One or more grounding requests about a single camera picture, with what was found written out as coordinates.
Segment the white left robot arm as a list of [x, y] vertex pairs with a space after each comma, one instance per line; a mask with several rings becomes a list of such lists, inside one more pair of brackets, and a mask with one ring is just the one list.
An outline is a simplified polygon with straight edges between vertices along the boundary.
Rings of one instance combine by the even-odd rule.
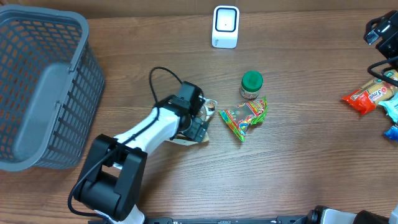
[[137, 201], [148, 155], [178, 134], [202, 142], [208, 123], [198, 117], [205, 104], [201, 88], [183, 82], [177, 95], [156, 101], [150, 115], [115, 137], [93, 141], [67, 204], [91, 223], [145, 223]]

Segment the orange pasta packet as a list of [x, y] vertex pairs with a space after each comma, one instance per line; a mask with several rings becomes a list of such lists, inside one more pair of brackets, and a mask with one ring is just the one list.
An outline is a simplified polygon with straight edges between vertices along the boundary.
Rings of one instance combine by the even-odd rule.
[[364, 115], [373, 111], [380, 101], [388, 100], [396, 93], [396, 86], [380, 79], [373, 78], [350, 95], [343, 96], [342, 100], [347, 102], [357, 112]]

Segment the white brown cookie bag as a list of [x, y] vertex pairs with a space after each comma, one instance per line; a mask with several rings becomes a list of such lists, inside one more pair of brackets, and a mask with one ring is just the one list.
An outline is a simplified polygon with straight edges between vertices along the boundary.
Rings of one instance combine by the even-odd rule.
[[[201, 118], [206, 122], [210, 122], [211, 117], [214, 115], [215, 110], [218, 106], [218, 102], [216, 100], [207, 99], [201, 96], [205, 100], [205, 103], [201, 107], [200, 111], [197, 114], [197, 117]], [[172, 142], [181, 146], [192, 146], [194, 144], [198, 144], [194, 140], [190, 140], [189, 138], [178, 134], [175, 136], [173, 140], [168, 140], [168, 142]]]

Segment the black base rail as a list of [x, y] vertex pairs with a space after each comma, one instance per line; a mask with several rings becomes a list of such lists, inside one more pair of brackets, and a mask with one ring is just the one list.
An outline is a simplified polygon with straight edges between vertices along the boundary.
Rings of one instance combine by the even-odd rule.
[[276, 218], [242, 218], [242, 219], [173, 219], [173, 218], [146, 218], [143, 224], [303, 224], [306, 216], [278, 216]]

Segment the green candy bag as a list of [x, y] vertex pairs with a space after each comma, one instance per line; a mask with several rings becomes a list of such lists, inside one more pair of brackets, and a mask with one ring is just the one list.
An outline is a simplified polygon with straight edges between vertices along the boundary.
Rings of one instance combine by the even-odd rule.
[[229, 109], [219, 110], [219, 114], [238, 139], [244, 142], [248, 128], [265, 120], [267, 98], [264, 96]]

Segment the grey plastic basket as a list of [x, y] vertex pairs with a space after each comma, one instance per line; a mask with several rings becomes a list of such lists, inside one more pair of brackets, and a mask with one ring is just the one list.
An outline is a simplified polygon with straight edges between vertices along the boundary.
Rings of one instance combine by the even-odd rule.
[[84, 151], [105, 87], [78, 13], [1, 8], [1, 169], [69, 169]]

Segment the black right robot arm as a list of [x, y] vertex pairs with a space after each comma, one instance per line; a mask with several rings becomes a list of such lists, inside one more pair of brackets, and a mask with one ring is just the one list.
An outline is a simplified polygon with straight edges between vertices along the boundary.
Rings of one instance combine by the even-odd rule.
[[[397, 140], [397, 11], [370, 20], [366, 24], [364, 40], [371, 45], [378, 42], [376, 49], [385, 57], [367, 68], [374, 78], [343, 97], [354, 109], [366, 114], [377, 106], [385, 109], [386, 115], [394, 125], [384, 133], [390, 140]], [[393, 209], [389, 218], [376, 215], [369, 211], [348, 213], [328, 207], [317, 206], [307, 216], [299, 218], [295, 223], [306, 224], [366, 224], [366, 223], [397, 223], [397, 209]]]

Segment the white barcode scanner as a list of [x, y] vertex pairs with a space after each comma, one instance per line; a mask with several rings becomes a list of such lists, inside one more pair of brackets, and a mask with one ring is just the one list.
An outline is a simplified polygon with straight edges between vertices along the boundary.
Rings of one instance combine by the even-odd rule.
[[217, 6], [213, 12], [211, 44], [214, 48], [234, 49], [238, 43], [240, 11], [236, 6]]

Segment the teal wipes packet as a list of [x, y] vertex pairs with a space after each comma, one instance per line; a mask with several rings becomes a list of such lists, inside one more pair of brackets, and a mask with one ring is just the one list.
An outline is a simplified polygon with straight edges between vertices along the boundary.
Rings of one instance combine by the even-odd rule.
[[397, 123], [397, 104], [398, 104], [398, 94], [395, 94], [391, 99], [380, 101], [378, 103], [379, 106], [382, 106], [386, 114], [393, 120], [393, 122]]

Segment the blue packet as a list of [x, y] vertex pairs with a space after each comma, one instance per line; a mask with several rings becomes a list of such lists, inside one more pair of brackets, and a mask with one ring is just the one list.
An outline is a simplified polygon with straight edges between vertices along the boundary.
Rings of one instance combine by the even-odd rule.
[[398, 127], [397, 124], [393, 125], [388, 131], [384, 133], [384, 136], [392, 141], [398, 141]]

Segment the green capped bottle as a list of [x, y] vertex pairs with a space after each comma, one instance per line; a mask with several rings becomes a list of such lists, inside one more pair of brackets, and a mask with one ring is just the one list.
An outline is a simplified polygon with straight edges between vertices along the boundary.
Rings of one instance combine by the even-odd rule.
[[264, 79], [257, 71], [246, 72], [241, 79], [241, 87], [239, 92], [241, 96], [247, 100], [255, 99], [259, 96]]

